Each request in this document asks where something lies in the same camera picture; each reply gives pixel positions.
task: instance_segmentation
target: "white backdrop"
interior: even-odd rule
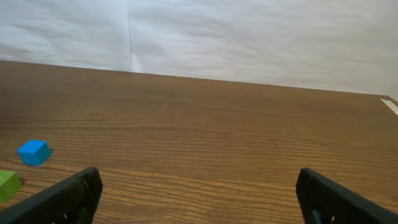
[[[14,0],[0,59],[398,98],[395,0]]]

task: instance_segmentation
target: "blue block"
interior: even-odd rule
[[[39,166],[51,155],[45,141],[29,140],[18,150],[18,155],[27,165]]]

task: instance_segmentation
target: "green cube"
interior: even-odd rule
[[[0,202],[12,198],[22,187],[22,182],[15,172],[0,170]]]

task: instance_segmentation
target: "cube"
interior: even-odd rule
[[[15,172],[0,170],[0,202],[8,201],[22,187]]]
[[[17,152],[24,164],[32,166],[41,165],[51,155],[47,143],[41,140],[29,140]]]

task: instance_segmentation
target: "white tape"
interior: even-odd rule
[[[393,102],[389,101],[389,100],[383,100],[381,99],[388,107],[390,107],[390,109],[393,110],[393,112],[398,115],[398,106],[395,105]]]

